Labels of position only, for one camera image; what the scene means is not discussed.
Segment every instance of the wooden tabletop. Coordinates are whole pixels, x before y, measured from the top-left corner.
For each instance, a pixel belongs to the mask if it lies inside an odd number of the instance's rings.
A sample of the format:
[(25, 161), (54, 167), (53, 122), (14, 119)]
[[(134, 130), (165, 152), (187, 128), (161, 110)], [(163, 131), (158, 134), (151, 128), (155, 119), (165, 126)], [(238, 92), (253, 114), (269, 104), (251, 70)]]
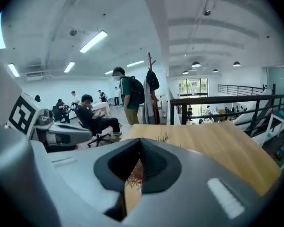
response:
[[(157, 140), (166, 134), (168, 134), (167, 143), (211, 157), (251, 185), (261, 196), (280, 176), (281, 170), (273, 159), (229, 121), (201, 125), (135, 124), (122, 140), (134, 138)], [(132, 197), (133, 190), (127, 191)]]

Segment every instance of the khaki pants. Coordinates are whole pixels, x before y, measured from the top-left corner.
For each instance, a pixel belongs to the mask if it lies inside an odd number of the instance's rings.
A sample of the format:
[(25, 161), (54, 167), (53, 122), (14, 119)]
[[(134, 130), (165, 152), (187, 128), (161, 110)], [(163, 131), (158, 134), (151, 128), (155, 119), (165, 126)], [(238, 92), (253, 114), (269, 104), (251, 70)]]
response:
[(138, 121), (138, 108), (136, 108), (136, 109), (125, 108), (124, 111), (125, 111), (127, 121), (130, 125), (133, 125), (135, 123), (139, 123), (139, 121)]

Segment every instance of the window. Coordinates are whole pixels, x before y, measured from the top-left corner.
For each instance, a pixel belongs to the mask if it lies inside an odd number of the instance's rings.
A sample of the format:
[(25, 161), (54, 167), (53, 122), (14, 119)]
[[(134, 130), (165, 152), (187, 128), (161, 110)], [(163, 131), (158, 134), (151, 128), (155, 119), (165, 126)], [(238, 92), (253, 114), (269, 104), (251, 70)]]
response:
[[(198, 98), (208, 96), (208, 79), (182, 79), (179, 81), (180, 98)], [(188, 105), (193, 108), (193, 116), (201, 115), (207, 105)]]

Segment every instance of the dark jeans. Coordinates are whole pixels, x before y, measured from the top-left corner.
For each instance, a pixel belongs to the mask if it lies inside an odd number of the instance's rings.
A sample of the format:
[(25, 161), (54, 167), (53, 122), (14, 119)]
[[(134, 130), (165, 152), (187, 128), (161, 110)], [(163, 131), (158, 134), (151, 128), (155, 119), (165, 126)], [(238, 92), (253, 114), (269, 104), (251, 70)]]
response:
[(67, 123), (70, 123), (70, 117), (68, 116), (68, 113), (66, 113), (64, 110), (60, 110), (61, 112), (60, 113), (60, 116), (61, 116), (61, 119), (64, 118), (65, 119), (65, 122)]
[(115, 96), (115, 106), (119, 105), (119, 97)]
[(116, 133), (120, 132), (119, 121), (117, 118), (99, 119), (99, 127), (101, 131), (106, 129), (109, 126), (113, 128), (113, 132), (116, 132)]

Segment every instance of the gray plastic surface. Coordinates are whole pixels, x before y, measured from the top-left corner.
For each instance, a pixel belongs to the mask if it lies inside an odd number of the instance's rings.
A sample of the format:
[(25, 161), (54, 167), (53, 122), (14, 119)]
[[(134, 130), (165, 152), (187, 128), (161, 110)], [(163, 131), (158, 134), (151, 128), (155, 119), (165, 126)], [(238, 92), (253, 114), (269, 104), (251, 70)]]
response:
[[(124, 145), (153, 144), (181, 162), (178, 179), (166, 191), (143, 194), (128, 216), (116, 222), (103, 213), (119, 208), (122, 193), (105, 189), (93, 173), (100, 156)], [(207, 182), (218, 178), (245, 207), (230, 219)], [(34, 226), (247, 226), (270, 200), (201, 153), (154, 140), (126, 140), (99, 148), (47, 154), (42, 143), (0, 127), (0, 186)]]
[[(155, 140), (141, 139), (176, 155), (182, 172), (165, 192), (143, 194), (138, 205), (123, 223), (137, 227), (247, 226), (261, 210), (263, 201), (252, 187), (226, 168), (201, 153)], [(220, 179), (246, 208), (235, 219), (229, 219), (207, 186), (211, 178)]]
[(69, 125), (65, 123), (54, 122), (48, 129), (45, 130), (47, 134), (62, 134), (70, 136), (71, 140), (69, 143), (55, 144), (51, 143), (51, 146), (73, 146), (86, 141), (89, 141), (92, 138), (92, 134), (89, 130), (82, 127), (77, 127), (74, 125)]
[(85, 150), (55, 152), (47, 155), (56, 171), (66, 184), (86, 203), (101, 212), (113, 208), (120, 194), (106, 190), (94, 173), (94, 163), (102, 155), (128, 143), (138, 140), (125, 140), (104, 147)]
[(25, 218), (34, 226), (124, 226), (66, 185), (47, 156), (42, 143), (0, 127), (0, 186)]

